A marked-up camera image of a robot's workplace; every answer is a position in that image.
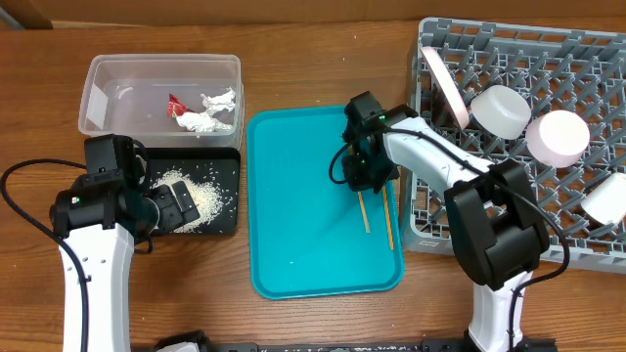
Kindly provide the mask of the white rice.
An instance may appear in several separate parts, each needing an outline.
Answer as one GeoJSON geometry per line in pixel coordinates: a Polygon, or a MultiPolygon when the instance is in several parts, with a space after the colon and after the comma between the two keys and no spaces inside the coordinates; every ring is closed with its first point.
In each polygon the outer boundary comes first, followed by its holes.
{"type": "Polygon", "coordinates": [[[218,169],[214,162],[173,165],[158,170],[153,187],[182,181],[200,217],[174,230],[177,234],[227,235],[237,228],[239,202],[237,170],[218,169]]]}

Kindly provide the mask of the white napkin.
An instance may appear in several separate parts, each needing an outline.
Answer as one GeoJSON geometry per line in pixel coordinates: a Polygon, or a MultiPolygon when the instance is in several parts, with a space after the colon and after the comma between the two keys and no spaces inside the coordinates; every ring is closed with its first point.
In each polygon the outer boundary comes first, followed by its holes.
{"type": "Polygon", "coordinates": [[[189,132],[212,133],[227,131],[233,128],[232,124],[220,121],[217,114],[233,112],[236,106],[236,92],[229,88],[225,93],[217,96],[201,94],[202,112],[186,112],[182,116],[173,118],[176,123],[189,132]]]}

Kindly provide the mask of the red snack wrapper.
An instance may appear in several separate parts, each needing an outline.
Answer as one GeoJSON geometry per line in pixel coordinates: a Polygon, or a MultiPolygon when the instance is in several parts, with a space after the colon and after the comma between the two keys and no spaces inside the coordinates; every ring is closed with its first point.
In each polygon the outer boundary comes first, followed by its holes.
{"type": "Polygon", "coordinates": [[[167,105],[167,115],[172,118],[177,118],[186,112],[192,112],[192,110],[184,105],[176,96],[170,94],[167,105]]]}

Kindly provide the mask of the large white plate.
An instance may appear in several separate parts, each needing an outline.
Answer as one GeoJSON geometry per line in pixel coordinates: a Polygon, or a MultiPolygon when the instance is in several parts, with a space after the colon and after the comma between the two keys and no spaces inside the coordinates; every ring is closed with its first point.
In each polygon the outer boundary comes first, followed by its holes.
{"type": "Polygon", "coordinates": [[[470,123],[470,115],[447,66],[434,48],[426,46],[420,51],[435,85],[444,96],[455,124],[459,129],[464,130],[470,123]]]}

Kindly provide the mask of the grey bowl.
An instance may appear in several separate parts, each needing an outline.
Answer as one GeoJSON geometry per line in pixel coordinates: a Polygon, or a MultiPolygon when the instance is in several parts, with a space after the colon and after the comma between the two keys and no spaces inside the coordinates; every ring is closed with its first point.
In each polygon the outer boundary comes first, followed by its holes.
{"type": "Polygon", "coordinates": [[[506,140],[517,139],[531,117],[531,109],[515,90],[493,85],[470,103],[475,120],[491,134],[506,140]]]}

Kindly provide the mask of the medium white bowl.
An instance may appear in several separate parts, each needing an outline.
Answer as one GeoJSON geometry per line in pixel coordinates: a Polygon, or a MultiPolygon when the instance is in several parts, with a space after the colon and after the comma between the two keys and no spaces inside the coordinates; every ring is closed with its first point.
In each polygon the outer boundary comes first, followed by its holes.
{"type": "Polygon", "coordinates": [[[577,162],[589,146],[587,123],[576,113],[554,110],[533,120],[525,132],[531,155],[539,162],[565,168],[577,162]]]}

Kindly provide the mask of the small white cup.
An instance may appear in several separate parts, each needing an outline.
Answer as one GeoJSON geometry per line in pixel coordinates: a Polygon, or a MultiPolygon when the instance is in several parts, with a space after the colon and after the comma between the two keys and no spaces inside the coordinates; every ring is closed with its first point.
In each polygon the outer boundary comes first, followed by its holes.
{"type": "Polygon", "coordinates": [[[602,225],[616,225],[625,217],[625,174],[613,173],[581,202],[582,209],[602,225]]]}

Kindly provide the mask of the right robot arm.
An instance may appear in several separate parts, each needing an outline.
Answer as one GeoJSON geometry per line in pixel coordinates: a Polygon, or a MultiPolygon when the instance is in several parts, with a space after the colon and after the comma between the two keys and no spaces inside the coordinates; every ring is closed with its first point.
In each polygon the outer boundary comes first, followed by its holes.
{"type": "Polygon", "coordinates": [[[415,110],[384,110],[369,91],[344,113],[345,145],[334,159],[352,191],[379,193],[405,167],[444,198],[454,255],[474,283],[473,316],[454,350],[556,350],[553,340],[533,340],[520,329],[525,287],[550,246],[524,167],[469,154],[415,110]]]}

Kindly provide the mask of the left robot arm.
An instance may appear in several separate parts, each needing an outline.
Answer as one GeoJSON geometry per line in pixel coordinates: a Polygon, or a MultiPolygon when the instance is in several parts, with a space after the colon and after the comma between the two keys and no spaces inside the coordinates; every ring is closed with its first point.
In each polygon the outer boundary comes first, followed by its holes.
{"type": "Polygon", "coordinates": [[[86,172],[50,209],[65,269],[63,348],[128,351],[128,285],[136,245],[200,214],[182,182],[153,187],[149,156],[131,137],[85,141],[86,172]]]}

